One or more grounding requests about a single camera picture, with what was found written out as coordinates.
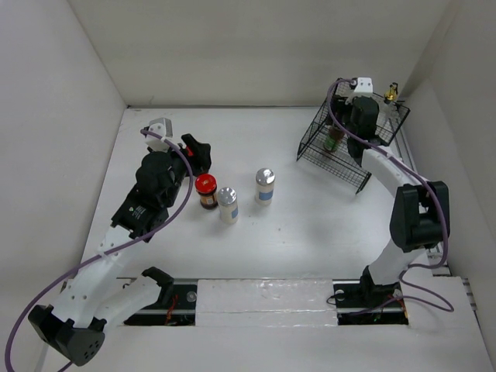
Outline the silver lid white jar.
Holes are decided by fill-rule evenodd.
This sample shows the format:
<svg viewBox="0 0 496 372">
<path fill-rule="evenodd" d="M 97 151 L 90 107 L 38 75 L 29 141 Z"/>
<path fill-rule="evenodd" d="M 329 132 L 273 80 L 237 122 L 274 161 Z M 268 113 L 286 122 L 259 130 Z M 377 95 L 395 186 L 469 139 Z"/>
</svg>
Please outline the silver lid white jar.
<svg viewBox="0 0 496 372">
<path fill-rule="evenodd" d="M 255 200 L 259 205 L 270 205 L 274 196 L 275 173 L 270 168 L 261 168 L 255 175 Z"/>
</svg>

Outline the clear glass bottle gold pourer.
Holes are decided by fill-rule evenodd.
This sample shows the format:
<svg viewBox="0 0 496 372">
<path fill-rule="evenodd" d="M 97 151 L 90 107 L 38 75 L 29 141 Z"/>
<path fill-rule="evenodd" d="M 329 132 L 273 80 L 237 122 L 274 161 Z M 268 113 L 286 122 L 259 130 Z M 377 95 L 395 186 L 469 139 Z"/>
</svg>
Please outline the clear glass bottle gold pourer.
<svg viewBox="0 0 496 372">
<path fill-rule="evenodd" d="M 388 90 L 384 93 L 382 101 L 379 104 L 379 119 L 388 124 L 392 129 L 394 129 L 398 124 L 399 111 L 396 106 L 396 101 L 398 98 L 398 83 L 392 82 L 389 85 Z"/>
</svg>

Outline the sauce bottle yellow cap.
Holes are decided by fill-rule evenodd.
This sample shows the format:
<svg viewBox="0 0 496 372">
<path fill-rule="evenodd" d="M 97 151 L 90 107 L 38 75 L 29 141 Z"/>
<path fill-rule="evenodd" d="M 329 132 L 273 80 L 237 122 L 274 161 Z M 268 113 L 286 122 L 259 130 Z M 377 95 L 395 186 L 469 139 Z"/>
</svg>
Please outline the sauce bottle yellow cap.
<svg viewBox="0 0 496 372">
<path fill-rule="evenodd" d="M 336 152 L 343 137 L 344 137 L 344 132 L 339 127 L 330 126 L 325 141 L 323 143 L 323 148 L 330 153 Z"/>
</svg>

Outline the silver lid salt jar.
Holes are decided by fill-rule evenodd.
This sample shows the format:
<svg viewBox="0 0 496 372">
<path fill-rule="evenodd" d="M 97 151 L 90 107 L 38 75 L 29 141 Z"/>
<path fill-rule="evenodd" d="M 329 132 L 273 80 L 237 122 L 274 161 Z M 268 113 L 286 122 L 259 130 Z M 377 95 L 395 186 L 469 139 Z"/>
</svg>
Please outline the silver lid salt jar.
<svg viewBox="0 0 496 372">
<path fill-rule="evenodd" d="M 219 204 L 220 219 L 226 224 L 234 224 L 238 220 L 238 200 L 237 193 L 233 188 L 221 188 L 217 194 Z"/>
</svg>

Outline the red lid chili jar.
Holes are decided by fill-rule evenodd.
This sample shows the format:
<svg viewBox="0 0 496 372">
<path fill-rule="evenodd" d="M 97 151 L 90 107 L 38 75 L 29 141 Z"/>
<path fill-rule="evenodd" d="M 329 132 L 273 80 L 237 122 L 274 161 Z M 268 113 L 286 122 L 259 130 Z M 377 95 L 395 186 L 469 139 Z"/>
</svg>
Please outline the red lid chili jar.
<svg viewBox="0 0 496 372">
<path fill-rule="evenodd" d="M 201 174 L 195 180 L 195 190 L 200 198 L 200 204 L 205 209 L 214 209 L 217 202 L 217 182 L 211 174 Z"/>
</svg>

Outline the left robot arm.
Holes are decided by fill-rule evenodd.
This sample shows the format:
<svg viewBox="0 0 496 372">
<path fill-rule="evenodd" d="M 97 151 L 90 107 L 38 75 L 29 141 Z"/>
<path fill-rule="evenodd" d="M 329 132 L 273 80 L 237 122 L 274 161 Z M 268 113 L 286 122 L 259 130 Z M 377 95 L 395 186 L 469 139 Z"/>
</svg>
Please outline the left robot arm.
<svg viewBox="0 0 496 372">
<path fill-rule="evenodd" d="M 46 344 L 78 367 L 102 347 L 110 329 L 148 305 L 164 307 L 173 296 L 174 279 L 146 269 L 118 294 L 106 294 L 115 279 L 142 252 L 153 235 L 174 219 L 169 214 L 185 178 L 209 171 L 211 146 L 184 134 L 181 145 L 145 128 L 149 153 L 136 171 L 136 183 L 111 218 L 95 255 L 71 273 L 71 282 L 49 305 L 34 305 L 31 326 Z"/>
</svg>

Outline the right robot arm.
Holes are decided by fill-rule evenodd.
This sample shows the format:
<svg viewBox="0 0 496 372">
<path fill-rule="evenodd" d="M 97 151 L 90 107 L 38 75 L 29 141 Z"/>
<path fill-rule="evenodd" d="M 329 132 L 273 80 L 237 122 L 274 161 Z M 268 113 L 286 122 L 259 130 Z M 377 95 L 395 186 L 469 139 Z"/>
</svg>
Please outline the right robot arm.
<svg viewBox="0 0 496 372">
<path fill-rule="evenodd" d="M 347 136 L 349 155 L 382 183 L 394 198 L 390 240 L 379 257 L 365 267 L 353 296 L 363 312 L 383 308 L 396 299 L 395 291 L 407 270 L 417 267 L 423 250 L 448 245 L 449 189 L 428 181 L 406 166 L 376 134 L 379 105 L 366 96 L 336 96 L 328 100 L 332 126 Z"/>
</svg>

